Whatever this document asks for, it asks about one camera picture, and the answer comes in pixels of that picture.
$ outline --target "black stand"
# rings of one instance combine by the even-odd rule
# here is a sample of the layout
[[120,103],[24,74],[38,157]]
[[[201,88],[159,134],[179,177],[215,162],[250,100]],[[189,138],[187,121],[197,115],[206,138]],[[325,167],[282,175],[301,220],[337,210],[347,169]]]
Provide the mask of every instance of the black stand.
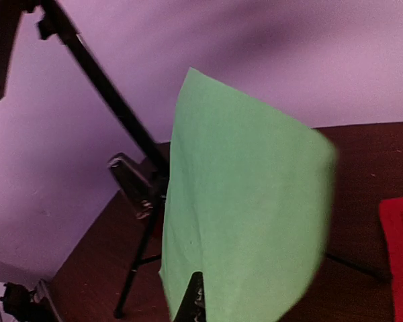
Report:
[[[79,66],[88,76],[89,80],[93,83],[94,87],[103,97],[104,101],[111,109],[111,112],[118,118],[122,126],[139,145],[140,149],[145,153],[148,159],[154,164],[161,180],[165,182],[155,198],[156,201],[154,202],[152,214],[150,215],[148,225],[138,246],[136,256],[127,275],[117,307],[114,311],[115,318],[119,319],[124,316],[122,309],[139,267],[154,262],[155,260],[160,260],[161,258],[161,255],[149,258],[144,258],[143,256],[165,200],[165,191],[167,189],[167,181],[169,178],[169,163],[163,157],[147,130],[138,121],[130,107],[125,103],[121,95],[106,77],[99,64],[84,46],[78,31],[56,0],[27,0],[26,10],[30,11],[33,9],[33,6],[36,5],[40,5],[45,13],[44,18],[38,24],[40,37],[45,40],[52,34],[58,35],[63,44],[67,46],[73,57],[79,63]],[[326,256],[331,260],[346,265],[354,270],[379,278],[379,274],[376,272],[364,269],[330,254],[327,254]]]

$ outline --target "green paper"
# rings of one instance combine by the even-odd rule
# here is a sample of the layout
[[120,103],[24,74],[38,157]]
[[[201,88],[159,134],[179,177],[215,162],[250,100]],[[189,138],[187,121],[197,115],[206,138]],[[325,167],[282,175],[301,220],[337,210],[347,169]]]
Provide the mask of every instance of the green paper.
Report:
[[208,322],[273,322],[328,235],[336,154],[319,132],[190,69],[179,94],[160,271],[174,318],[195,271]]

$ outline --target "tripod leg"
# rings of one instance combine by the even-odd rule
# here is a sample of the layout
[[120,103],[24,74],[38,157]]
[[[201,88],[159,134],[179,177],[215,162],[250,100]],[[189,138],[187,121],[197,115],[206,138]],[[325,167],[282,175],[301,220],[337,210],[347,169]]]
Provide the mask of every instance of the tripod leg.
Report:
[[371,269],[371,268],[363,267],[363,266],[361,266],[361,265],[352,263],[352,262],[350,262],[350,261],[348,261],[348,260],[345,260],[345,259],[343,259],[343,258],[337,257],[337,256],[332,255],[332,254],[330,254],[330,253],[326,253],[325,256],[326,256],[329,260],[333,260],[333,261],[335,261],[336,263],[339,263],[339,264],[341,264],[341,265],[344,265],[344,266],[346,266],[346,267],[349,267],[349,268],[351,268],[351,269],[353,269],[353,270],[356,270],[356,271],[358,271],[358,272],[360,272],[360,273],[362,273],[362,274],[365,274],[365,275],[374,277],[374,278],[376,278],[376,279],[378,279],[378,280],[380,280],[380,281],[382,281],[382,282],[389,282],[389,281],[391,281],[391,275],[390,275],[390,274],[384,274],[384,273],[382,273],[382,272],[378,272],[378,271],[373,270],[373,269]]
[[163,198],[160,197],[160,200],[156,201],[155,206],[152,209],[152,213],[149,217],[148,225],[146,226],[146,229],[143,233],[142,240],[140,241],[139,248],[137,250],[133,263],[131,265],[130,271],[128,272],[126,282],[124,284],[120,298],[116,305],[116,308],[114,311],[114,317],[116,319],[121,319],[122,317],[124,317],[124,312],[122,311],[122,309],[124,307],[124,304],[126,303],[128,294],[130,293],[130,289],[133,284],[134,277],[136,276],[136,273],[137,273],[140,265],[145,264],[143,255],[144,255],[146,246],[148,245],[149,239],[152,235],[152,232],[154,231],[155,224],[157,222],[157,219],[159,218],[159,213],[161,212],[162,206],[163,206]]

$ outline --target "red cloth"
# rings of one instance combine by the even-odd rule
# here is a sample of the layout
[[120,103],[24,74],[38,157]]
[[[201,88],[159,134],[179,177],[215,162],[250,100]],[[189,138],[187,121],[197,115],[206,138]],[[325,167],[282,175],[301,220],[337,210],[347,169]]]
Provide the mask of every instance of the red cloth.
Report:
[[379,215],[390,253],[395,321],[403,322],[403,198],[383,200]]

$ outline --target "wooden table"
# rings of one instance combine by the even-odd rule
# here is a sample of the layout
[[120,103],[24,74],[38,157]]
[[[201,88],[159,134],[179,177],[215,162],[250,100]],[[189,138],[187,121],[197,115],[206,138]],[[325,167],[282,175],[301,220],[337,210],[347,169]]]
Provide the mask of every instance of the wooden table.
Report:
[[[378,205],[382,199],[403,196],[403,123],[328,127],[320,131],[340,152],[328,250],[357,264],[389,272]],[[112,213],[106,209],[99,216],[52,282],[53,295],[58,306],[66,311],[68,321],[85,322],[87,317],[91,317],[90,321],[113,321],[111,312],[128,267],[123,266],[130,263],[135,245],[132,244],[130,250],[115,247],[134,241],[124,233],[134,228],[130,227],[131,221],[126,220],[119,221],[119,227],[114,227],[113,221],[118,218]],[[115,233],[109,242],[98,242],[99,239],[106,240],[114,231],[120,233]],[[114,273],[106,274],[105,270]],[[153,279],[158,278],[155,270],[148,268],[148,271]],[[84,277],[78,277],[78,274],[84,274]],[[134,292],[143,292],[144,301],[148,302],[132,302],[137,296],[130,296],[125,310],[137,314],[126,321],[168,321],[165,311],[159,310],[159,305],[164,305],[164,300],[159,299],[161,285],[158,280],[153,285],[146,290],[138,288],[136,283]],[[92,299],[88,297],[90,292],[96,294]],[[150,292],[155,294],[152,296],[155,300],[147,295]],[[150,311],[153,303],[158,311],[155,318]],[[141,310],[146,310],[146,318]],[[393,320],[390,283],[330,260],[324,261],[306,296],[282,319],[283,322]]]

